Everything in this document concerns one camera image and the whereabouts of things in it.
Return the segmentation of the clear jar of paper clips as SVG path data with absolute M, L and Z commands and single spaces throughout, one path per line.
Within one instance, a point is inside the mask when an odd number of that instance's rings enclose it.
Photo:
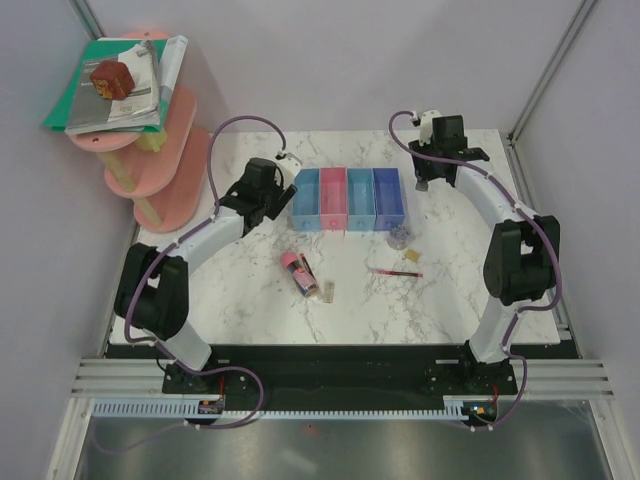
M 412 239 L 413 231 L 408 225 L 396 225 L 388 232 L 387 244 L 394 250 L 405 250 Z

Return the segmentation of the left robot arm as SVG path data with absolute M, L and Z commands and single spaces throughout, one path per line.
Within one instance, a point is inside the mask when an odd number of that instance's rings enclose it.
M 124 319 L 127 342 L 152 342 L 185 369 L 185 382 L 208 393 L 219 382 L 212 349 L 188 320 L 191 276 L 216 253 L 274 220 L 294 197 L 302 170 L 292 154 L 252 158 L 212 213 L 164 247 L 136 243 L 127 252 L 114 312 Z

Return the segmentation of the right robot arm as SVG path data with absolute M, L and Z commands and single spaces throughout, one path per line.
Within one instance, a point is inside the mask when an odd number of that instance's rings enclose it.
M 458 368 L 467 392 L 483 392 L 494 381 L 490 364 L 508 358 L 518 317 L 557 285 L 560 225 L 520 203 L 504 185 L 480 147 L 471 147 L 460 115 L 437 110 L 411 115 L 419 137 L 408 144 L 416 188 L 442 179 L 461 193 L 491 230 L 482 275 L 489 299 L 468 342 L 473 359 Z

